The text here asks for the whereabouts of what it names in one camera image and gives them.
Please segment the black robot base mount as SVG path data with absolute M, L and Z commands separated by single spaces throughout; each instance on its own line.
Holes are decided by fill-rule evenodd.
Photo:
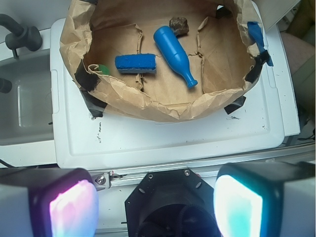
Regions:
M 130 237 L 219 237 L 214 189 L 190 169 L 150 172 L 125 200 Z

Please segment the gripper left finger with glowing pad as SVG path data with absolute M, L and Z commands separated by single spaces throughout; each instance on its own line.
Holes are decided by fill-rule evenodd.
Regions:
M 92 237 L 97 190 L 82 168 L 1 168 L 2 237 Z

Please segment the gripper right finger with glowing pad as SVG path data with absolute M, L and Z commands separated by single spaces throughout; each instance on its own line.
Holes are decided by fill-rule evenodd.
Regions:
M 226 163 L 217 175 L 213 203 L 224 237 L 314 237 L 316 166 Z

